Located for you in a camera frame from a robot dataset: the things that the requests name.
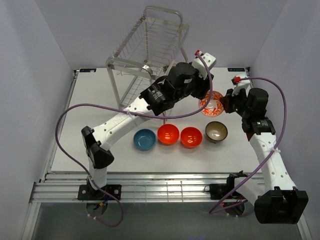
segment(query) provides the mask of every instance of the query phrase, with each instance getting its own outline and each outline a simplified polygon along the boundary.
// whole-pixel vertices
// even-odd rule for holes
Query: bowl rim
[[[222,124],[222,125],[225,127],[225,129],[226,129],[226,135],[225,135],[225,137],[224,137],[223,139],[221,139],[221,140],[215,140],[215,139],[211,138],[211,137],[208,135],[208,133],[207,133],[207,128],[208,128],[208,125],[211,124],[211,123],[219,123],[219,124]],[[211,121],[211,122],[209,122],[209,123],[205,126],[204,132],[205,132],[205,135],[206,135],[210,140],[215,141],[215,142],[221,142],[221,141],[225,140],[225,139],[227,138],[228,134],[229,134],[227,126],[226,126],[225,124],[223,124],[222,122],[220,122],[220,121]]]

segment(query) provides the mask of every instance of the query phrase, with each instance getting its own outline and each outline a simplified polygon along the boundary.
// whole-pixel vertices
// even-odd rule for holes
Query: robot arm
[[[211,69],[216,58],[208,53],[199,52]],[[168,76],[159,77],[150,87],[140,93],[125,111],[159,115],[174,107],[175,103],[191,95],[203,99],[210,88],[205,66],[196,57],[191,63],[180,62]],[[89,172],[100,187],[107,185],[107,167],[114,161],[110,148],[120,138],[137,125],[150,118],[134,114],[119,113],[99,126],[88,126],[81,130],[82,139],[89,160]],[[87,180],[89,191],[94,195],[97,188],[91,179]]]
[[[237,192],[254,205],[257,220],[262,224],[295,224],[299,221],[307,203],[306,191],[298,190],[291,180],[280,151],[274,149],[276,131],[265,116],[268,93],[260,88],[246,88],[249,80],[240,81],[240,76],[232,79],[234,89],[227,90],[220,101],[226,113],[236,112],[242,117],[242,129],[246,133],[259,163],[274,151],[271,158],[261,168],[264,188],[249,179]],[[246,175],[231,174],[227,179],[233,189]]]

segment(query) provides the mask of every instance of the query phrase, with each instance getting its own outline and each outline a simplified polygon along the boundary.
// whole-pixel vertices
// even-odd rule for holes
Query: white wall
[[[184,49],[212,53],[217,67],[251,66],[286,0],[35,0],[72,69],[106,59],[147,5],[176,9],[189,23]]]
[[[252,75],[270,78],[283,89],[288,107],[286,133],[280,144],[285,166],[298,189],[306,190],[307,224],[320,235],[320,2],[288,0],[252,66]],[[267,115],[278,133],[283,106],[280,94],[267,83]]]
[[[20,237],[72,70],[34,0],[0,0],[0,239]]]

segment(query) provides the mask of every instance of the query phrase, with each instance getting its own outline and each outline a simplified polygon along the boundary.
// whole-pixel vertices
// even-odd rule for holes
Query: red bowl
[[[164,124],[159,127],[157,132],[159,141],[166,145],[171,145],[178,141],[179,134],[179,129],[173,124]]]
[[[189,126],[182,130],[180,139],[186,148],[192,149],[201,144],[203,136],[199,129]]]

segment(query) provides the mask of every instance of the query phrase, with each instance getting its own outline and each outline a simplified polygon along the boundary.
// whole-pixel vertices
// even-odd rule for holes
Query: blue bowl
[[[147,128],[141,129],[133,136],[134,145],[141,151],[148,151],[156,144],[156,134]]]

